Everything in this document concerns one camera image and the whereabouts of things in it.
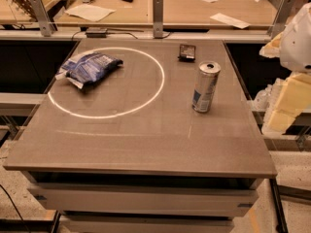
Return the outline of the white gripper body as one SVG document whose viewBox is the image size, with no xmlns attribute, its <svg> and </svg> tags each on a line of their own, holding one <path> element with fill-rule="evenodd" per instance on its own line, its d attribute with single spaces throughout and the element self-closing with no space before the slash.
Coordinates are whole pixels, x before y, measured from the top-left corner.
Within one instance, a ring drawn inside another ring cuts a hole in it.
<svg viewBox="0 0 311 233">
<path fill-rule="evenodd" d="M 283 31 L 280 63 L 294 72 L 311 72 L 311 3 L 303 5 Z"/>
</svg>

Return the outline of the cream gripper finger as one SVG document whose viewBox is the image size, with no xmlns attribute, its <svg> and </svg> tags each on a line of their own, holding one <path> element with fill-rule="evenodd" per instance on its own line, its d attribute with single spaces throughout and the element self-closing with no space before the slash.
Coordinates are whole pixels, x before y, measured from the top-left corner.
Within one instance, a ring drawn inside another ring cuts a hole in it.
<svg viewBox="0 0 311 233">
<path fill-rule="evenodd" d="M 311 105 L 311 75 L 292 72 L 277 86 L 277 99 L 266 111 L 266 133 L 284 134 Z"/>
<path fill-rule="evenodd" d="M 275 36 L 269 43 L 263 46 L 259 54 L 263 57 L 274 58 L 280 56 L 280 42 L 282 38 L 282 33 Z"/>
</svg>

